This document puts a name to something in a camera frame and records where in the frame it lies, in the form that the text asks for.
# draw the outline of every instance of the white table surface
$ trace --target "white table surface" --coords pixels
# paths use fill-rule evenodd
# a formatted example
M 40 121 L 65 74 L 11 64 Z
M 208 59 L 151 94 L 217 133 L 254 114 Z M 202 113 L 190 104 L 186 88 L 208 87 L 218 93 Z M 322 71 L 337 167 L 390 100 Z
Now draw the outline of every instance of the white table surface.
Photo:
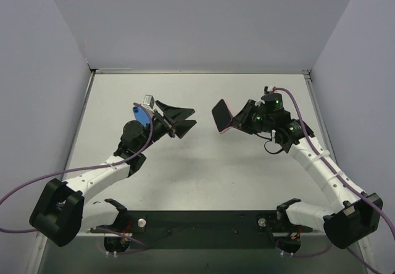
M 98 74 L 70 168 L 106 160 L 124 124 L 134 119 L 133 103 L 151 94 L 168 105 L 195 109 L 191 118 L 197 124 L 181 140 L 164 136 L 144 151 L 147 160 L 139 172 L 92 201 L 111 197 L 129 210 L 268 210 L 298 197 L 328 207 L 313 179 L 287 154 L 267 154 L 264 140 L 234 129 L 218 134 L 211 115 L 218 100 L 224 98 L 236 114 L 248 99 L 259 99 L 265 85 L 291 90 L 323 144 L 303 75 Z M 283 100 L 296 118 L 289 97 Z

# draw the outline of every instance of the white wall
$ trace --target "white wall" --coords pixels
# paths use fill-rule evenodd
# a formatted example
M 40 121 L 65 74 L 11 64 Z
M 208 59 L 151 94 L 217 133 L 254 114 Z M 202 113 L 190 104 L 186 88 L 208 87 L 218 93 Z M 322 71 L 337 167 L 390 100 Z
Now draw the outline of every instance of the white wall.
M 89 69 L 53 0 L 0 0 L 0 195 L 65 165 Z M 0 226 L 31 228 L 43 183 L 0 207 Z M 24 273 L 35 234 L 0 233 L 0 273 Z
M 55 0 L 91 67 L 311 69 L 349 0 Z
M 395 222 L 395 0 L 351 0 L 312 81 L 340 166 L 383 198 Z M 395 244 L 383 220 L 371 240 L 392 273 Z

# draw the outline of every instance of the purple cable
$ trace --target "purple cable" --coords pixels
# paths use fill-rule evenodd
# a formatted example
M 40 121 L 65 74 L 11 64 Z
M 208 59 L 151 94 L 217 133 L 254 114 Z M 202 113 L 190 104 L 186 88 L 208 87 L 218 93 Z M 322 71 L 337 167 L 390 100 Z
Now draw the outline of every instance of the purple cable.
M 138 244 L 140 244 L 141 246 L 144 246 L 145 248 L 147 248 L 147 245 L 145 245 L 145 244 L 142 243 L 141 241 L 138 241 L 138 240 L 135 239 L 135 238 L 129 237 L 128 235 L 125 235 L 125 234 L 122 234 L 122 233 L 119 233 L 119 232 L 116 232 L 116 231 L 112 231 L 112 230 L 110 230 L 110 229 L 102 228 L 102 227 L 100 227 L 100 226 L 96 227 L 96 229 L 97 229 L 97 230 L 100 230 L 100 231 L 103 231 L 103 232 L 106 232 L 106 233 L 111 233 L 111 234 L 118 235 L 118 236 L 120 236 L 120 237 L 126 238 L 126 239 L 129 240 L 129 241 L 132 241 L 132 242 L 134 242 L 134 243 L 138 243 Z
M 137 104 L 137 103 L 134 103 L 133 105 L 139 107 L 140 109 L 142 109 L 147 114 L 147 116 L 150 117 L 149 112 L 143 106 L 141 106 L 140 104 Z M 150 129 L 149 129 L 149 136 L 148 136 L 146 144 L 140 150 L 138 150 L 136 153 L 134 153 L 132 156 L 130 156 L 129 158 L 126 158 L 124 160 L 118 161 L 118 162 L 113 163 L 113 164 L 78 167 L 78 168 L 73 168 L 73 169 L 68 169 L 68 170 L 63 170 L 63 171 L 56 171 L 56 172 L 52 172 L 50 174 L 43 175 L 43 176 L 40 176 L 38 178 L 32 179 L 32 180 L 29 180 L 29 181 L 21 184 L 20 186 L 17 186 L 13 190 L 9 191 L 3 198 L 0 199 L 0 205 L 3 204 L 5 200 L 7 200 L 11 195 L 15 194 L 20 189 L 22 189 L 22 188 L 24 188 L 24 187 L 26 187 L 28 185 L 31 185 L 32 183 L 36 183 L 37 181 L 45 180 L 46 178 L 50 178 L 50 177 L 57 176 L 57 175 L 62 175 L 62 174 L 65 174 L 65 173 L 84 171 L 84 170 L 95 170 L 95 169 L 102 169 L 102 168 L 107 168 L 107 167 L 112 167 L 112 166 L 118 166 L 120 164 L 128 162 L 129 160 L 132 160 L 136 156 L 140 155 L 141 152 L 143 152 L 148 147 L 149 143 L 151 142 L 152 134 L 154 132 L 154 124 L 152 123 L 152 119 L 151 118 L 149 119 L 149 127 L 150 127 Z M 0 228 L 0 232 L 10 233 L 10 234 L 31 233 L 31 232 L 36 232 L 36 231 L 37 231 L 36 229 L 8 230 L 8 229 Z
M 306 131 L 306 127 L 304 126 L 304 122 L 302 119 L 302 114 L 301 111 L 299 110 L 299 107 L 296 104 L 296 100 L 294 98 L 294 96 L 292 95 L 291 92 L 289 92 L 287 89 L 284 88 L 276 88 L 274 87 L 273 91 L 278 90 L 278 91 L 284 91 L 285 93 L 287 93 L 289 95 L 289 97 L 292 100 L 292 103 L 294 104 L 294 107 L 296 109 L 296 113 L 297 113 L 297 117 L 299 118 L 299 121 L 301 121 L 301 127 L 302 127 L 302 131 L 304 136 L 306 137 L 306 140 L 308 142 L 308 144 L 310 145 L 310 147 L 312 148 L 312 150 L 315 152 L 316 155 L 319 155 L 318 150 L 315 148 L 315 146 L 313 145 L 313 142 L 310 140 L 309 135 L 307 134 Z M 332 165 L 326 160 L 326 158 L 321 157 L 320 158 L 322 160 L 322 162 L 324 162 L 324 164 L 332 171 L 333 174 L 337 174 L 336 170 L 332 167 Z M 344 185 L 347 187 L 347 189 L 349 189 L 350 191 L 352 191 L 355 195 L 357 195 L 358 197 L 360 197 L 364 202 L 366 202 L 371 208 L 373 208 L 375 211 L 377 211 L 380 216 L 385 220 L 385 222 L 388 224 L 389 229 L 391 230 L 393 237 L 395 239 L 395 226 L 392 223 L 392 221 L 389 219 L 389 217 L 380 209 L 378 208 L 371 200 L 367 199 L 364 195 L 358 193 L 352 186 L 350 186 L 340 175 L 337 175 L 336 178 Z
M 319 255 L 326 254 L 326 253 L 332 248 L 332 246 L 333 246 L 333 244 L 330 243 L 330 244 L 329 244 L 326 248 L 324 248 L 323 250 L 314 252 L 314 253 L 312 253 L 312 254 L 290 254 L 289 252 L 283 251 L 281 248 L 279 248 L 279 246 L 278 246 L 279 241 L 280 241 L 280 239 L 277 239 L 277 241 L 276 241 L 276 247 L 277 247 L 279 250 L 281 250 L 282 252 L 284 252 L 284 254 L 289 255 L 289 256 L 291 256 L 291 257 L 300 257 L 300 258 L 305 258 L 305 257 L 317 257 L 317 256 L 319 256 Z

